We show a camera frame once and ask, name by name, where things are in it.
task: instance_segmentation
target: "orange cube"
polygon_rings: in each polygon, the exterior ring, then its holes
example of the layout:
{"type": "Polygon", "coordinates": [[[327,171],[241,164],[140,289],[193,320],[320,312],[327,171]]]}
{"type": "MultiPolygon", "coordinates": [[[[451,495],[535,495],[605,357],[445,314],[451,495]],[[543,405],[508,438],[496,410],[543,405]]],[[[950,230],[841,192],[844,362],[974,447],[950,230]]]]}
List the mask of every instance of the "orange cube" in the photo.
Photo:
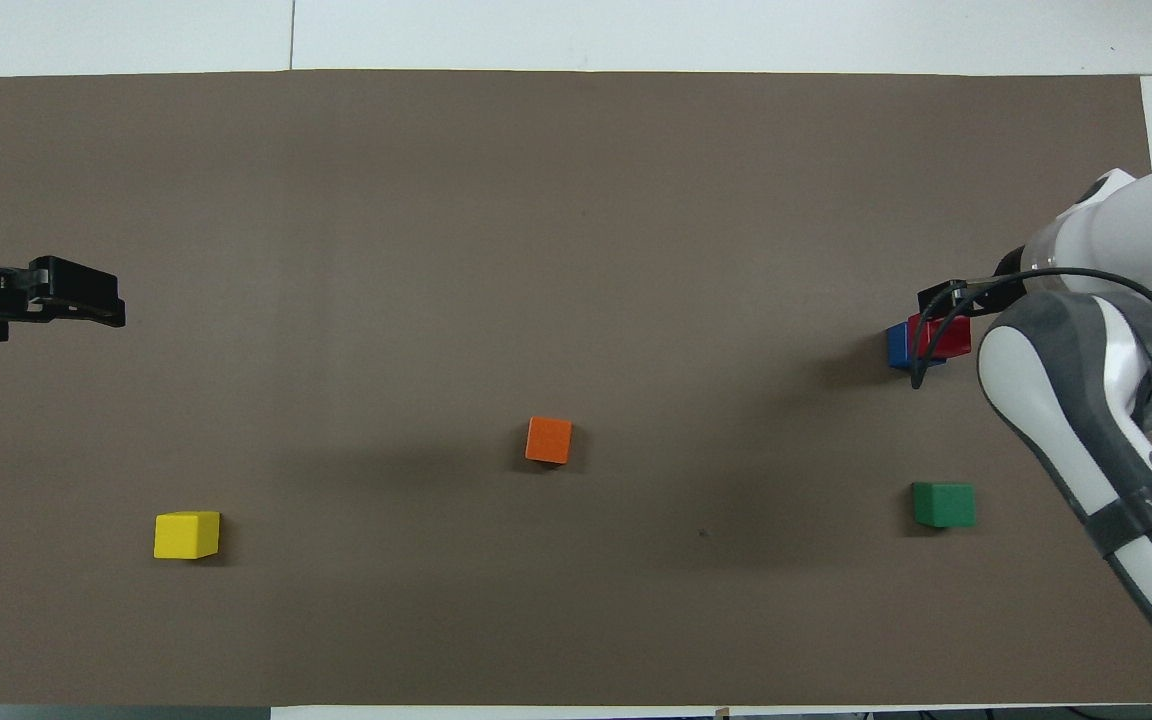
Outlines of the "orange cube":
{"type": "Polygon", "coordinates": [[[562,465],[573,445],[571,420],[532,418],[526,424],[526,460],[539,460],[562,465]]]}

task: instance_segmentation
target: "brown paper sheet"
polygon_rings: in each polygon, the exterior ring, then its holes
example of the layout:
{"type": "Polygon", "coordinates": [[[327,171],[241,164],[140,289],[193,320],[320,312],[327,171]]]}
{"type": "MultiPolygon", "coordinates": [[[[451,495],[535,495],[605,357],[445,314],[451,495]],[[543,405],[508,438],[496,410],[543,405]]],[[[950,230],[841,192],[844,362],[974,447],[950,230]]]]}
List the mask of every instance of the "brown paper sheet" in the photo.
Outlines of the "brown paper sheet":
{"type": "Polygon", "coordinates": [[[1136,78],[0,78],[0,264],[129,318],[0,344],[0,702],[1152,702],[973,359],[882,361],[1112,167],[1136,78]]]}

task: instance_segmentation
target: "black strap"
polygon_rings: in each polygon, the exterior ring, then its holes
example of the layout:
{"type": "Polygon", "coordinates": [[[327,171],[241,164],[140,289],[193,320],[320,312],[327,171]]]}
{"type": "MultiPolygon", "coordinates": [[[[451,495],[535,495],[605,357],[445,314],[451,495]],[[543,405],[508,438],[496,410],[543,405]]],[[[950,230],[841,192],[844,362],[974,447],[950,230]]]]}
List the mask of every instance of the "black strap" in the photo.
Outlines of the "black strap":
{"type": "Polygon", "coordinates": [[[1093,511],[1083,529],[1101,558],[1143,537],[1152,530],[1152,483],[1093,511]]]}

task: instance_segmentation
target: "red cube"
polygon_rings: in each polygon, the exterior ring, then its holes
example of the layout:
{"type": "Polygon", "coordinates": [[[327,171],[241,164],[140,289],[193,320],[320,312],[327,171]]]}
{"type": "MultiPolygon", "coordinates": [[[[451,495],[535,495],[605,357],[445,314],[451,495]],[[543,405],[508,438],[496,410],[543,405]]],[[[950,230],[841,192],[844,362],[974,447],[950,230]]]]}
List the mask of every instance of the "red cube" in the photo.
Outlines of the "red cube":
{"type": "MultiPolygon", "coordinates": [[[[941,323],[945,323],[945,320],[929,320],[923,324],[923,338],[916,338],[916,342],[911,343],[916,355],[922,357],[927,351],[927,346],[932,342],[932,336],[937,333],[937,328],[941,327],[941,323]]],[[[905,336],[914,338],[916,329],[918,329],[918,316],[910,314],[909,320],[905,320],[905,336]]],[[[967,355],[971,351],[972,318],[960,314],[957,318],[950,320],[950,327],[941,336],[941,342],[935,343],[935,353],[932,354],[932,357],[938,361],[947,361],[950,357],[967,355]]]]}

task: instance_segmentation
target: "green cube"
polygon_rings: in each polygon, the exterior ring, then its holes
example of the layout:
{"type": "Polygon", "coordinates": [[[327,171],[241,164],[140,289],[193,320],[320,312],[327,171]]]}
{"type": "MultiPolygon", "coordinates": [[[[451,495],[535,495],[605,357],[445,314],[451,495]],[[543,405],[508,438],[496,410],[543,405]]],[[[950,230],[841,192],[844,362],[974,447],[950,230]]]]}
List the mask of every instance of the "green cube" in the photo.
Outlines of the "green cube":
{"type": "Polygon", "coordinates": [[[975,525],[975,493],[964,483],[915,483],[914,518],[932,528],[975,525]]]}

